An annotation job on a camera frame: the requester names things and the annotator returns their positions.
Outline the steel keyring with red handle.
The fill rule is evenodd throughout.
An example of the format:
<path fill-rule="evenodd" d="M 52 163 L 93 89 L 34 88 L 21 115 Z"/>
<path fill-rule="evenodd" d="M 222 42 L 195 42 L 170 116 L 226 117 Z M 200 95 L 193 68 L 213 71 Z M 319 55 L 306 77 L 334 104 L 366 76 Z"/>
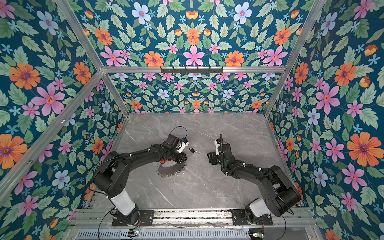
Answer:
<path fill-rule="evenodd" d="M 174 161 L 162 161 L 158 164 L 156 173 L 161 178 L 168 178 L 179 174 L 186 166 L 187 162 L 179 164 Z"/>

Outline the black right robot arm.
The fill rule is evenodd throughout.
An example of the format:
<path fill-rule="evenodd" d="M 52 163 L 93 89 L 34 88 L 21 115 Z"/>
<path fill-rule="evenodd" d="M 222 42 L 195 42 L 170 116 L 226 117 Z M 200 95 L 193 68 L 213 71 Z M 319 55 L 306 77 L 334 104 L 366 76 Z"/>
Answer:
<path fill-rule="evenodd" d="M 301 201 L 297 187 L 280 167 L 261 168 L 237 160 L 223 136 L 215 140 L 215 148 L 207 154 L 211 165 L 221 166 L 222 173 L 228 177 L 246 180 L 259 188 L 261 197 L 245 206 L 249 223 L 270 214 L 281 217 Z"/>

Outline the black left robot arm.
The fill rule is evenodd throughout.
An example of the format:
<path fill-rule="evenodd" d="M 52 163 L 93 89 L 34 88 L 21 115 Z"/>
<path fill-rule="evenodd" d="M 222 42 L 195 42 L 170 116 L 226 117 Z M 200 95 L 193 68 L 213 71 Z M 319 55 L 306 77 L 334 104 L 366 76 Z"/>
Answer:
<path fill-rule="evenodd" d="M 173 161 L 182 164 L 188 159 L 184 153 L 188 145 L 187 138 L 169 134 L 162 144 L 152 144 L 144 150 L 121 154 L 110 152 L 95 172 L 93 183 L 107 195 L 118 214 L 128 217 L 137 208 L 127 190 L 130 173 L 151 163 Z"/>

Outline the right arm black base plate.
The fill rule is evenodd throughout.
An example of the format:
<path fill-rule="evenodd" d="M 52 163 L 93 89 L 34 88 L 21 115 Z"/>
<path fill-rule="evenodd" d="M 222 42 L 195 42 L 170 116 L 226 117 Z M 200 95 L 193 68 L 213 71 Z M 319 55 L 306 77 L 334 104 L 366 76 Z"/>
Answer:
<path fill-rule="evenodd" d="M 234 226 L 272 226 L 273 220 L 270 214 L 255 217 L 251 212 L 242 209 L 230 209 Z"/>

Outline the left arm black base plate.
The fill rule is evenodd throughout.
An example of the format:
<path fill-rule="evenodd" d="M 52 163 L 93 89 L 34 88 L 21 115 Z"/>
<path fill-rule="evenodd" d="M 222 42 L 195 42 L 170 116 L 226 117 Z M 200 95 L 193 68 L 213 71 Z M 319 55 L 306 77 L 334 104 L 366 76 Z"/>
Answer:
<path fill-rule="evenodd" d="M 153 210 L 134 210 L 129 215 L 124 216 L 117 210 L 112 210 L 113 227 L 136 227 L 151 226 L 154 220 Z"/>

